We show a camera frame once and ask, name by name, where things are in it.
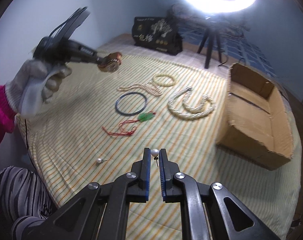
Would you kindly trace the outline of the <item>pink sleeve forearm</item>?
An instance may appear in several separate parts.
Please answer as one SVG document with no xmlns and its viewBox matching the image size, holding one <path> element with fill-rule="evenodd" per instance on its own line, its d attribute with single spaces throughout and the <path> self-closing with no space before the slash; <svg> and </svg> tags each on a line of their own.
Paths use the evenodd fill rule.
<svg viewBox="0 0 303 240">
<path fill-rule="evenodd" d="M 7 100 L 5 86 L 0 86 L 0 143 L 6 133 L 14 131 L 15 115 Z"/>
</svg>

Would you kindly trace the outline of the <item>left gloved hand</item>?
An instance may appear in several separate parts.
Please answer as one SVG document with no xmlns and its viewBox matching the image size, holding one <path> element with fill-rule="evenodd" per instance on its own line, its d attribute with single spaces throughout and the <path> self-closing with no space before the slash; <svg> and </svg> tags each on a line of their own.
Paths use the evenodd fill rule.
<svg viewBox="0 0 303 240">
<path fill-rule="evenodd" d="M 62 80 L 71 74 L 71 68 L 65 64 L 27 60 L 5 85 L 10 107 L 24 118 L 36 116 L 42 106 L 51 101 Z"/>
</svg>

